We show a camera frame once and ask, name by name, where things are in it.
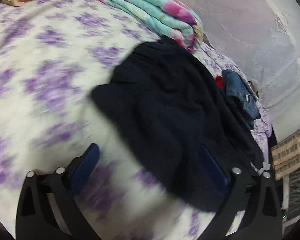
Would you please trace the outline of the dark navy sweatpants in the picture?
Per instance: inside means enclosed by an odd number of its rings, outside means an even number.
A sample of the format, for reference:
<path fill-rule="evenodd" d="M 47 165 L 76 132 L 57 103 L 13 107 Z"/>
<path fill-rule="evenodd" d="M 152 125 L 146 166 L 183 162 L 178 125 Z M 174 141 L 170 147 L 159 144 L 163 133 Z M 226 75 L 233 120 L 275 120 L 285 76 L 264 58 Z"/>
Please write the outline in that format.
<path fill-rule="evenodd" d="M 264 157 L 232 101 L 205 66 L 162 37 L 138 45 L 91 92 L 136 159 L 166 189 L 202 211 L 226 196 L 217 172 L 255 174 Z"/>

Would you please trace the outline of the beige brick pattern curtain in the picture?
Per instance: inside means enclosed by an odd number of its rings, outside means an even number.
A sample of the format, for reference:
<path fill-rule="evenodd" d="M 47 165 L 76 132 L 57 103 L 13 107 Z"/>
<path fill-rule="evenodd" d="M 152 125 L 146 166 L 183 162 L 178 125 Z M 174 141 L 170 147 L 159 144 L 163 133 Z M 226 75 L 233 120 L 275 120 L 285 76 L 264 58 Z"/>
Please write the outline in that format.
<path fill-rule="evenodd" d="M 271 148 L 275 179 L 300 168 L 300 129 Z"/>

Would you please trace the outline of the folded blue denim jeans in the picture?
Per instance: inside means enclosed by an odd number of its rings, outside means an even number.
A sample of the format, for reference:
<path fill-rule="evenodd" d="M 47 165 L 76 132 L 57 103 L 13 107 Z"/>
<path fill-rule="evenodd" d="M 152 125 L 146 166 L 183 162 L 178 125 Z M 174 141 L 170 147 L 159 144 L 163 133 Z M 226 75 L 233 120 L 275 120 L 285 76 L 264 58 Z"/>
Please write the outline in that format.
<path fill-rule="evenodd" d="M 245 125 L 252 131 L 254 129 L 254 121 L 261 118 L 254 92 L 244 79 L 233 70 L 222 71 L 222 79 L 225 85 L 226 96 L 230 97 L 235 103 L 244 119 Z"/>

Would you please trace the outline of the folded red garment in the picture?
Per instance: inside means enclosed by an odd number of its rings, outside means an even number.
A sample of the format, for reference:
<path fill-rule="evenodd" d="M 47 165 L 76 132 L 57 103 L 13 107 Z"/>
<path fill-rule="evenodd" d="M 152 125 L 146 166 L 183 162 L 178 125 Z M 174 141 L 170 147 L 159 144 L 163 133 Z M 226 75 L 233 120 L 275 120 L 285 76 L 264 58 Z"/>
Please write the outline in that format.
<path fill-rule="evenodd" d="M 219 75 L 217 75 L 215 77 L 215 81 L 217 83 L 217 86 L 219 87 L 219 89 L 224 89 L 224 82 L 223 82 L 223 78 Z"/>

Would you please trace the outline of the purple floral bed sheet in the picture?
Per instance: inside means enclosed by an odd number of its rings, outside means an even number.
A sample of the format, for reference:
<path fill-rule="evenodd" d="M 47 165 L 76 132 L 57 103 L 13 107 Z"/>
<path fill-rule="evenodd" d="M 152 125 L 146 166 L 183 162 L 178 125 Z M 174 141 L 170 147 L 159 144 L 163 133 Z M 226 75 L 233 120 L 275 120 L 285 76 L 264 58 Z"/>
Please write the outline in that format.
<path fill-rule="evenodd" d="M 91 144 L 101 158 L 76 198 L 102 239 L 197 239 L 213 213 L 169 195 L 88 99 L 116 65 L 158 39 L 98 0 L 0 5 L 0 221 L 15 232 L 27 172 L 50 173 Z"/>

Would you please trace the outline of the folded teal pink floral blanket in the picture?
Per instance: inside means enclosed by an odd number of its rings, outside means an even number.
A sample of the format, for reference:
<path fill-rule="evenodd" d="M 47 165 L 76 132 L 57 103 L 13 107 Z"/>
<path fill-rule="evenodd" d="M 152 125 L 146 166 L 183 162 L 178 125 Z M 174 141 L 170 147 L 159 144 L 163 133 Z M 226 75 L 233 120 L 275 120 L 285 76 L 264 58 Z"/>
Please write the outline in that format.
<path fill-rule="evenodd" d="M 170 37 L 189 51 L 203 42 L 202 20 L 178 0 L 98 1 L 125 11 L 157 35 Z"/>

